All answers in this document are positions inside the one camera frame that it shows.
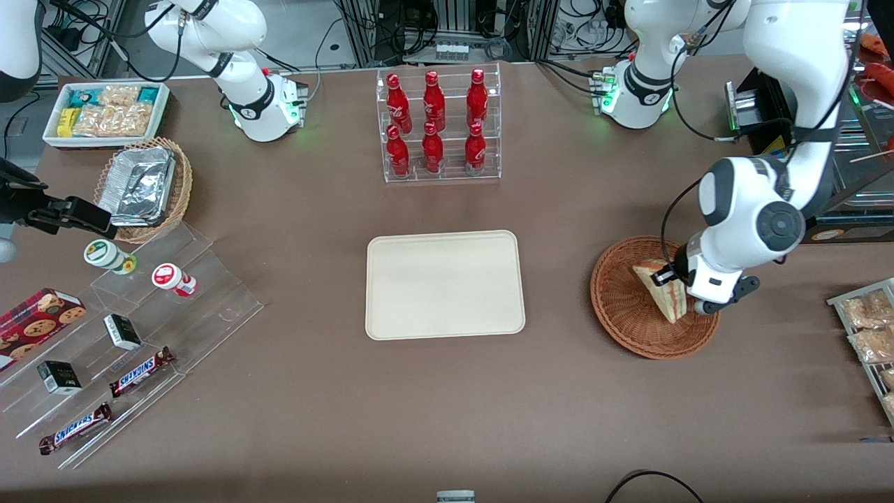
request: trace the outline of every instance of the acrylic display rack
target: acrylic display rack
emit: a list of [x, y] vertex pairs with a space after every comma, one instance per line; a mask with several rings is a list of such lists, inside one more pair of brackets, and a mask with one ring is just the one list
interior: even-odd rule
[[[874, 283], [858, 290], [854, 290], [853, 292], [848, 292], [846, 294], [833, 297], [826, 301], [827, 304], [835, 308], [835, 312], [838, 313], [839, 318], [841, 319], [841, 324], [844, 325], [844, 329], [847, 331], [849, 336], [853, 336], [855, 333], [859, 332], [860, 328], [854, 327], [851, 324], [850, 319], [847, 315], [845, 315], [841, 304], [848, 299], [862, 297], [863, 295], [875, 292], [876, 290], [882, 290], [888, 297], [888, 302], [891, 303], [891, 305], [894, 305], [894, 278]], [[880, 374], [883, 371], [894, 367], [894, 363], [861, 362], [861, 364], [863, 365], [863, 369], [866, 371], [866, 376], [869, 377], [869, 382], [873, 385], [875, 395], [879, 398], [879, 403], [881, 403], [881, 398], [890, 393], [892, 390], [888, 389], [888, 387], [885, 386], [884, 381], [881, 380]], [[892, 415], [891, 412], [884, 406], [881, 409], [885, 412], [885, 415], [888, 416], [888, 422], [890, 423], [891, 427], [894, 427], [894, 415]]]
[[[140, 246], [134, 255], [137, 269], [128, 276], [107, 271], [78, 296], [88, 313], [0, 374], [0, 405], [16, 438], [33, 445], [103, 402], [112, 408], [111, 423], [65, 443], [46, 456], [60, 469], [76, 468], [90, 455], [148, 409], [227, 337], [251, 319], [264, 305], [231, 274], [210, 250], [211, 242], [181, 223]], [[197, 291], [179, 297], [152, 285], [156, 266], [171, 262], [196, 278]], [[111, 313], [129, 318], [143, 344], [125, 351], [112, 344], [103, 318]], [[109, 383], [168, 346], [176, 360], [163, 366], [134, 389], [112, 398]], [[46, 391], [37, 366], [44, 360], [68, 362], [83, 389], [72, 396]]]
[[[466, 173], [466, 138], [468, 124], [466, 122], [466, 94], [472, 79], [472, 70], [481, 68], [485, 71], [485, 87], [487, 87], [487, 120], [484, 123], [482, 136], [487, 142], [485, 150], [485, 168], [481, 175], [471, 176]], [[439, 175], [432, 175], [426, 170], [425, 157], [422, 152], [422, 139], [425, 137], [423, 125], [426, 113], [422, 97], [426, 92], [426, 78], [423, 73], [410, 69], [392, 68], [379, 70], [376, 75], [375, 95], [379, 117], [379, 141], [382, 144], [382, 166], [386, 182], [438, 182], [475, 181], [500, 178], [502, 174], [502, 108], [500, 67], [497, 64], [478, 65], [446, 65], [436, 67], [438, 81], [444, 92], [447, 113], [447, 127], [442, 131], [444, 145], [444, 166]], [[413, 130], [403, 135], [409, 148], [409, 176], [398, 178], [391, 169], [388, 151], [385, 144], [388, 137], [385, 128], [391, 123], [388, 115], [388, 86], [384, 79], [389, 73], [397, 73], [401, 77], [401, 87], [409, 99], [409, 116], [413, 121]]]

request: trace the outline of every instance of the cookie box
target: cookie box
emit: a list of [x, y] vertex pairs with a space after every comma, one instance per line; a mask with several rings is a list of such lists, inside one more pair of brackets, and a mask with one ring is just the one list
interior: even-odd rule
[[77, 297], [44, 288], [0, 316], [0, 371], [86, 312]]

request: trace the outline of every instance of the coca-cola bottle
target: coca-cola bottle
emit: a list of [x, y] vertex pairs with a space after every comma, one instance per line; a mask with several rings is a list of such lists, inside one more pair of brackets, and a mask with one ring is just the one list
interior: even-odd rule
[[426, 122], [425, 128], [426, 137], [422, 139], [422, 151], [426, 154], [426, 170], [432, 175], [437, 175], [443, 169], [444, 144], [434, 121]]
[[481, 123], [474, 123], [468, 127], [466, 138], [466, 173], [469, 176], [481, 175], [485, 170], [485, 149], [487, 142], [481, 136]]
[[469, 126], [474, 123], [484, 123], [487, 118], [487, 88], [485, 87], [485, 71], [476, 68], [472, 70], [472, 85], [468, 87], [466, 95], [466, 122]]
[[409, 118], [409, 100], [401, 89], [401, 79], [390, 73], [385, 80], [388, 82], [388, 115], [403, 134], [409, 134], [413, 131], [413, 121]]
[[385, 149], [388, 150], [388, 159], [391, 161], [394, 176], [406, 178], [409, 176], [409, 150], [407, 144], [401, 138], [401, 131], [394, 124], [388, 124], [385, 129], [388, 134], [388, 142]]
[[426, 94], [422, 97], [426, 106], [426, 120], [434, 122], [438, 132], [447, 127], [447, 111], [444, 106], [444, 91], [438, 85], [438, 72], [426, 72]]

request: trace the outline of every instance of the wicker basket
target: wicker basket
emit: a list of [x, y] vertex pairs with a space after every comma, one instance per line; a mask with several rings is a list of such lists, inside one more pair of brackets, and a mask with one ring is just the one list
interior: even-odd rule
[[[668, 242], [671, 256], [678, 248]], [[686, 316], [668, 322], [632, 269], [643, 260], [661, 256], [661, 241], [654, 236], [615, 243], [596, 262], [590, 277], [590, 300], [599, 321], [618, 344], [655, 360], [683, 358], [707, 344], [717, 330], [720, 314], [697, 314], [695, 299], [688, 297]]]
[[[183, 219], [186, 213], [186, 207], [190, 204], [190, 191], [192, 190], [192, 167], [190, 160], [183, 154], [183, 150], [173, 141], [166, 138], [153, 138], [150, 141], [141, 141], [124, 147], [125, 149], [148, 149], [150, 147], [165, 147], [170, 149], [177, 156], [177, 165], [174, 168], [173, 182], [171, 185], [171, 195], [168, 197], [167, 216], [164, 221], [154, 227], [118, 227], [118, 235], [115, 237], [118, 241], [126, 243], [143, 244], [156, 234], [162, 233], [165, 229], [176, 226]], [[105, 163], [103, 174], [99, 176], [97, 188], [93, 191], [93, 203], [99, 203], [99, 196], [103, 193], [105, 187], [105, 178], [109, 174], [109, 168], [112, 166], [112, 159]]]

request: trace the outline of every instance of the brown table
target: brown table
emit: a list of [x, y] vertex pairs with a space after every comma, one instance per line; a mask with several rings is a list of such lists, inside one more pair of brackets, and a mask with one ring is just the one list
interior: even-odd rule
[[[721, 131], [722, 84], [750, 68], [687, 61], [679, 98], [693, 124]], [[187, 220], [270, 305], [75, 471], [0, 427], [0, 500], [410, 503], [470, 488], [482, 503], [601, 501], [628, 471], [654, 468], [713, 501], [891, 501], [893, 447], [857, 442], [890, 430], [824, 300], [894, 277], [892, 247], [801, 247], [752, 271], [761, 290], [695, 356], [628, 353], [590, 307], [597, 257], [655, 234], [681, 189], [746, 145], [701, 140], [673, 113], [627, 131], [532, 64], [502, 72], [504, 177], [440, 187], [383, 182], [374, 72], [326, 74], [307, 127], [270, 144], [233, 126], [212, 81], [170, 81], [165, 135], [195, 170]], [[88, 197], [108, 156], [47, 148], [38, 173], [53, 194]], [[703, 225], [687, 198], [669, 237]], [[371, 239], [484, 229], [518, 236], [521, 333], [367, 337]], [[4, 310], [97, 276], [80, 258], [89, 234], [14, 237]], [[685, 501], [667, 491], [640, 500]]]

